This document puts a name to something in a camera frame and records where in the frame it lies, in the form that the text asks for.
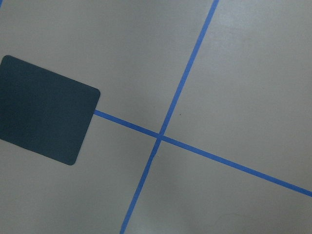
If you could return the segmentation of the black mouse pad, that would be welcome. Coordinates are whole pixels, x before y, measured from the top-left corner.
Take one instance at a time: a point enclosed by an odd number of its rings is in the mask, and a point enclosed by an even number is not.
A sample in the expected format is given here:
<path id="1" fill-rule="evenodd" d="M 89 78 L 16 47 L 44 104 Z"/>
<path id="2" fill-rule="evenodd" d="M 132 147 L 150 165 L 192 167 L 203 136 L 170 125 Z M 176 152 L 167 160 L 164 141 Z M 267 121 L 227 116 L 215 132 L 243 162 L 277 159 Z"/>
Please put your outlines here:
<path id="1" fill-rule="evenodd" d="M 0 137 L 73 165 L 99 97 L 94 87 L 6 55 L 0 64 Z"/>

